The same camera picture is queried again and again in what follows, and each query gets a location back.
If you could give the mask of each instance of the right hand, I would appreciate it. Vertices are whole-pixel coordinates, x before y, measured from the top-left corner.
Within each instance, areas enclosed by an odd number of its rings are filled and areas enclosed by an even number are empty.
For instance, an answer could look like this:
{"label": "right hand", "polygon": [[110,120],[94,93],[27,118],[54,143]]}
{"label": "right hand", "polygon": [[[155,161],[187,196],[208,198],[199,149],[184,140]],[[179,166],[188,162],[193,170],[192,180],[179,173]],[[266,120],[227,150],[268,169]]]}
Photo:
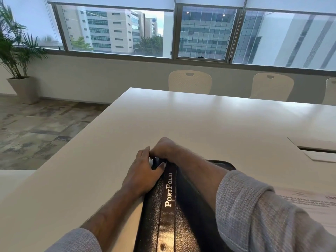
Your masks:
{"label": "right hand", "polygon": [[171,156],[174,154],[174,150],[178,145],[167,137],[163,137],[155,145],[155,147],[149,152],[150,157],[159,157],[167,159],[171,162]]}

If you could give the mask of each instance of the floor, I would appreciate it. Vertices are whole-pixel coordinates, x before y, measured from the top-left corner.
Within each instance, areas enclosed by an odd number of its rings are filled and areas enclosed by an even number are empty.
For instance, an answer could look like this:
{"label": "floor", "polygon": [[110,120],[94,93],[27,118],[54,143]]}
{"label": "floor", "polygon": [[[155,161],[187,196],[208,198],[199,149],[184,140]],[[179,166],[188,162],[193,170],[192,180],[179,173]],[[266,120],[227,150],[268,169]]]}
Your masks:
{"label": "floor", "polygon": [[0,95],[0,169],[37,170],[107,107]]}

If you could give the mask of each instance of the black portfolio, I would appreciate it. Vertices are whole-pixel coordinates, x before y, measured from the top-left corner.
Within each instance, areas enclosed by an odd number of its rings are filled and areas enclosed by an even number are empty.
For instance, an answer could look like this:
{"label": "black portfolio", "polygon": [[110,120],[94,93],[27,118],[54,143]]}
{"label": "black portfolio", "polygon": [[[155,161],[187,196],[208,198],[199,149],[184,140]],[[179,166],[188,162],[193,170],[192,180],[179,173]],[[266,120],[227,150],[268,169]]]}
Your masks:
{"label": "black portfolio", "polygon": [[[162,159],[153,160],[155,169]],[[228,162],[211,161],[235,170]],[[134,252],[198,252],[231,250],[221,239],[215,213],[195,187],[170,162],[145,195]]]}

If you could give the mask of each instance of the hand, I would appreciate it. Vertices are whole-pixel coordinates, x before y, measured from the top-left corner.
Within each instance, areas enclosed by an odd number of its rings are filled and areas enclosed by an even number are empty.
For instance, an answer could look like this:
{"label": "hand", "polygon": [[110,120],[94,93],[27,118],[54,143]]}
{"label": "hand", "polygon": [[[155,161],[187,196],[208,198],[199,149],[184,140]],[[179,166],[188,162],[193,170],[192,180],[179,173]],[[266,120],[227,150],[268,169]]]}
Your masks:
{"label": "hand", "polygon": [[168,159],[168,161],[172,162],[172,154],[174,154],[174,149],[176,149],[178,145],[167,137],[163,137],[159,140],[159,142],[155,145],[155,147],[149,152],[149,155],[153,157],[159,157]]}
{"label": "hand", "polygon": [[153,188],[166,167],[165,163],[161,163],[155,170],[152,170],[149,164],[149,150],[150,147],[148,146],[138,151],[122,185],[122,187],[133,189],[136,193],[139,193],[139,196]]}

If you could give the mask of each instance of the shirt cuff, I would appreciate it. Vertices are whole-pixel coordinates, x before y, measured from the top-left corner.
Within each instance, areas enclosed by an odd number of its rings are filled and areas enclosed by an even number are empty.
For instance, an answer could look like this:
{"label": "shirt cuff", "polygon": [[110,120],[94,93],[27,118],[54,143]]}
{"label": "shirt cuff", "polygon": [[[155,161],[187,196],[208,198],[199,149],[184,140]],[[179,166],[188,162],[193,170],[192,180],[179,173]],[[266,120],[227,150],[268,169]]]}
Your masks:
{"label": "shirt cuff", "polygon": [[229,171],[216,195],[216,222],[226,244],[234,251],[248,251],[251,214],[260,196],[273,187],[240,171]]}
{"label": "shirt cuff", "polygon": [[84,228],[66,233],[45,252],[102,252],[97,238]]}

